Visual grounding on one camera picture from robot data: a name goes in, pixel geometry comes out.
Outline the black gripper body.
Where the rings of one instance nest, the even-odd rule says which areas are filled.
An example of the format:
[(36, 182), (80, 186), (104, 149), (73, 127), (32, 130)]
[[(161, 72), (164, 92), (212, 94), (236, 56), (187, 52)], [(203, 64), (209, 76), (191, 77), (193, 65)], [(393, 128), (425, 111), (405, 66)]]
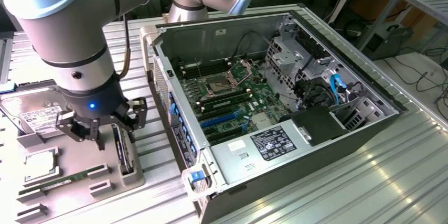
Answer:
[(69, 109), (81, 121), (99, 119), (117, 113), (123, 116), (129, 110), (128, 99), (124, 97), (119, 75), (112, 74), (105, 83), (88, 91), (73, 91), (59, 87)]

